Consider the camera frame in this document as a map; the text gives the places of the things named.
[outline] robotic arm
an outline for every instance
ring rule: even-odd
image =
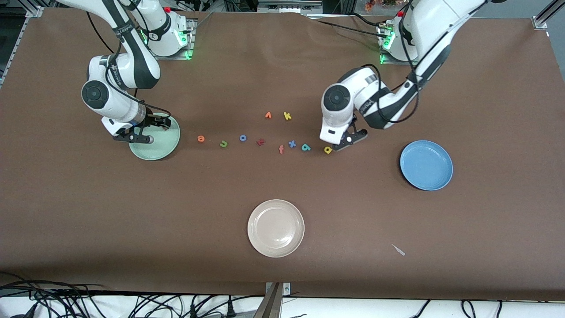
[[[355,109],[371,128],[386,129],[398,123],[408,104],[446,61],[457,31],[487,2],[488,0],[409,2],[403,18],[393,21],[394,29],[401,36],[388,50],[392,53],[401,46],[405,57],[410,57],[410,60],[415,58],[414,55],[419,57],[418,65],[396,93],[381,81],[378,70],[378,76],[369,67],[347,72],[323,94],[320,139],[333,144],[332,148],[336,151],[364,139],[367,131],[357,131],[357,118],[353,114]],[[352,133],[348,131],[349,127],[353,127]]]
[[[176,13],[165,13],[158,0],[59,0],[104,19],[124,46],[126,53],[100,55],[90,60],[87,82],[82,87],[82,100],[102,116],[102,124],[114,140],[129,143],[152,143],[151,136],[136,134],[134,127],[170,128],[168,117],[153,115],[145,103],[131,96],[127,89],[152,88],[160,78],[157,55],[172,55],[182,44],[174,22],[181,23]],[[150,38],[146,46],[137,34],[125,9],[135,10],[141,18],[144,34]]]

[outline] table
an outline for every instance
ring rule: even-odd
[[[371,36],[297,14],[215,14],[193,59],[161,61],[157,86],[138,94],[182,129],[169,157],[147,162],[81,101],[90,58],[107,54],[86,15],[46,9],[0,90],[0,268],[114,290],[260,294],[285,281],[302,296],[563,299],[565,84],[545,32],[527,19],[471,20],[413,118],[326,155],[321,94],[376,63],[376,49]],[[391,87],[408,74],[380,70]],[[399,171],[418,139],[454,161],[441,191]],[[280,155],[290,140],[312,151]],[[306,224],[282,259],[246,233],[273,198]]]

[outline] small white object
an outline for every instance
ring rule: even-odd
[[[259,204],[247,223],[251,245],[268,257],[284,257],[294,252],[304,238],[304,219],[300,211],[285,200]]]
[[[391,244],[391,245],[396,249],[397,252],[400,253],[400,255],[406,256],[406,253],[404,253],[400,248],[396,247],[394,244]]]

